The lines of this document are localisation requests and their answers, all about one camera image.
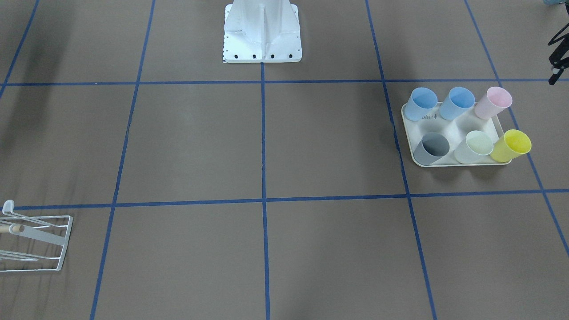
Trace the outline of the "grey plastic cup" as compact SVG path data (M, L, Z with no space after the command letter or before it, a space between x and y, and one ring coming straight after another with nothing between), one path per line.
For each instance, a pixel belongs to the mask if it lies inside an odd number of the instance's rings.
M426 133L413 152L417 164L428 166L446 156L450 151L450 143L440 133Z

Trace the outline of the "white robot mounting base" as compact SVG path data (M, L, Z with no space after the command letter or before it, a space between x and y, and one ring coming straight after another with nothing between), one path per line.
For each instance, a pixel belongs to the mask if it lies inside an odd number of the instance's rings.
M234 0L224 10L224 63L301 61L299 10L288 0Z

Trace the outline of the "pink plastic cup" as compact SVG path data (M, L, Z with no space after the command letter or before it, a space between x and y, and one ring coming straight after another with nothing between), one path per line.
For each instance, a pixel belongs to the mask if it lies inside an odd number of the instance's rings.
M504 88L490 87L474 108L478 118L489 120L498 113L508 109L513 104L512 95Z

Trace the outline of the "light blue cup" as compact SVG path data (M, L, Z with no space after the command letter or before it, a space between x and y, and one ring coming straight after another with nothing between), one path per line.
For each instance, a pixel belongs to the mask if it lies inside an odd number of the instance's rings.
M434 91L425 87L414 89L404 107L404 116L409 121L419 121L435 108L438 97Z
M471 109L475 103L475 96L469 89L454 87L439 107L439 113L442 118L453 121Z

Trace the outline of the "light blue cup outer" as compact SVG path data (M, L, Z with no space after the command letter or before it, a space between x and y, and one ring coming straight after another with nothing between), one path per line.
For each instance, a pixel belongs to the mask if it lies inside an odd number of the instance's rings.
M434 91L425 87L414 89L404 107L404 116L409 121L419 121L435 108L438 97Z

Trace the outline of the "pale green plastic cup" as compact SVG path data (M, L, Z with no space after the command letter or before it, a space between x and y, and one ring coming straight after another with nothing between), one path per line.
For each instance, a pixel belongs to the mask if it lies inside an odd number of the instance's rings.
M494 143L488 134L473 130L455 148L453 155L461 164L473 164L493 151Z

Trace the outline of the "light blue cup inner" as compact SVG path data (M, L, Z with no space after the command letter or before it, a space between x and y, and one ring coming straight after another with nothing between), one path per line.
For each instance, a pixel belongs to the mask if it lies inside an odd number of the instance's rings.
M453 121L471 109L475 103L475 96L469 89L454 87L439 107L439 113L442 118Z

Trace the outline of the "yellow plastic cup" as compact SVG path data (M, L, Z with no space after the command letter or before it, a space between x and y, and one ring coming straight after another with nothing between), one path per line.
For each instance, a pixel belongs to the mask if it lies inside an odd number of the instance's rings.
M532 141L522 131L510 129L494 144L490 158L498 163L510 162L532 150Z

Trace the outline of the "cream plastic tray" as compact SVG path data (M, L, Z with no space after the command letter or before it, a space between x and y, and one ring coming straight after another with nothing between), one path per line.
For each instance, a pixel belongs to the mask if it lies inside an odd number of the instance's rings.
M499 138L504 135L505 130L503 129L498 116L493 116L489 120L483 120L475 115L473 109L466 111L463 115L452 121L448 121L440 116L439 108L441 104L441 102L437 103L437 106L432 108L431 111L419 121L408 120L405 117L406 104L401 107L401 117L411 152L411 159L416 165L423 168L502 166L512 162L512 160L508 160L508 162L498 162L491 158L491 156L487 155L476 160L472 164L459 163L454 157L453 152L469 132L472 130L480 130L488 134L492 142L496 143ZM424 165L415 159L414 151L421 142L423 136L427 133L438 133L445 136L449 142L450 150L445 156L437 159L431 164Z

